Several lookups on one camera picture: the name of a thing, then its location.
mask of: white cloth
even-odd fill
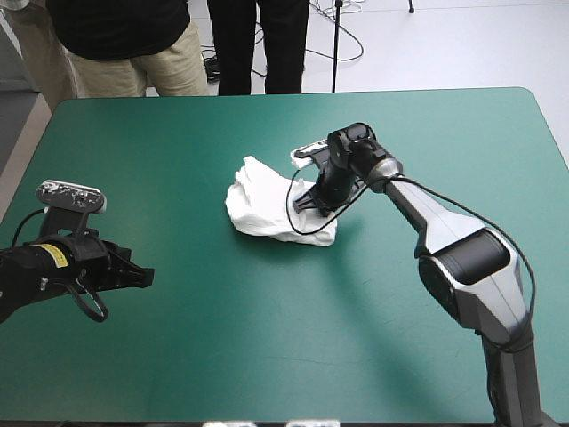
[[[334,220],[316,234],[302,236],[296,233],[286,216],[285,200],[291,180],[283,178],[255,157],[246,157],[244,166],[235,173],[235,183],[229,187],[225,205],[235,228],[252,236],[269,236],[282,242],[297,242],[329,246],[336,238]],[[313,182],[298,180],[289,196],[291,221],[298,230],[316,230],[330,217],[323,218],[316,209],[296,213],[293,200],[304,194]]]

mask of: microphone stand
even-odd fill
[[[338,39],[340,38],[340,8],[344,5],[342,0],[336,0],[335,25],[334,25],[334,55],[332,62],[332,93],[336,93],[336,72],[338,71]]]

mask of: black shirt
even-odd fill
[[[187,0],[47,0],[47,9],[61,43],[89,60],[159,53],[189,24]]]

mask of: green table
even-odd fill
[[[243,157],[288,176],[291,149],[354,121],[408,176],[525,249],[543,408],[569,420],[569,176],[520,88],[62,104],[2,246],[38,208],[39,183],[79,182],[108,197],[91,225],[156,279],[103,294],[100,325],[67,296],[16,311],[0,326],[0,419],[491,422],[479,339],[423,288],[415,232],[386,197],[362,197],[330,247],[242,235],[228,219]]]

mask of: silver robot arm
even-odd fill
[[[557,425],[541,411],[531,319],[514,248],[478,218],[449,211],[401,181],[401,163],[377,143],[369,126],[353,124],[326,141],[317,152],[297,152],[309,152],[320,174],[294,202],[296,211],[316,208],[326,215],[346,205],[358,178],[385,193],[419,234],[414,256],[423,285],[462,327],[482,337],[496,424]]]

